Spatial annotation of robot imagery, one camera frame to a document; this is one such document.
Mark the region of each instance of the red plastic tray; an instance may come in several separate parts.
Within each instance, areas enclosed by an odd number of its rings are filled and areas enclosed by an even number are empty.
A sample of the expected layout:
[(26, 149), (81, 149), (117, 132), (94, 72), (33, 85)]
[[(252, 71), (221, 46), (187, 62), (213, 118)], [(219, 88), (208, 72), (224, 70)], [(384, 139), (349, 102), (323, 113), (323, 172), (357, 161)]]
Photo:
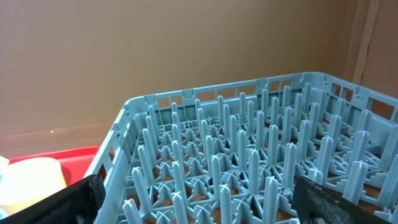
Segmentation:
[(22, 156), (10, 159), (10, 164), (36, 157), (51, 157), (61, 163), (63, 177), (67, 186), (81, 180), (88, 167), (98, 152), (99, 146), (83, 147), (79, 149), (70, 149), (58, 152), (48, 152), (31, 156)]

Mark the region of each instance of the gray plastic dish rack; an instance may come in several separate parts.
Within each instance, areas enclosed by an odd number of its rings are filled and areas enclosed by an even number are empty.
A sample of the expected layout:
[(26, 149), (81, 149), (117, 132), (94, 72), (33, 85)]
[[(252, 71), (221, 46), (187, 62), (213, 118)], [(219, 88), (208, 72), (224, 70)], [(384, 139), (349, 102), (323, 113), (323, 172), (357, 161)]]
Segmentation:
[[(371, 111), (375, 100), (390, 118)], [(297, 217), (302, 175), (398, 223), (397, 110), (395, 98), (318, 72), (130, 99), (86, 173), (106, 171), (95, 223), (215, 223), (218, 209), (222, 223), (299, 223), (275, 216)]]

